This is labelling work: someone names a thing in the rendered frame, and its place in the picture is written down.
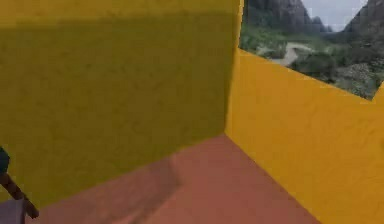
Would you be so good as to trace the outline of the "window with mountain view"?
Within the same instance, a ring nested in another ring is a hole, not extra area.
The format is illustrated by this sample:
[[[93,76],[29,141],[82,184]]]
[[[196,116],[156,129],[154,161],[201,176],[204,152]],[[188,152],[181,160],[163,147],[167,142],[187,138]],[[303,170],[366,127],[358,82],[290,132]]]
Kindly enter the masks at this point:
[[[371,100],[384,83],[384,0],[366,0],[339,31],[303,0],[244,0],[239,48]]]

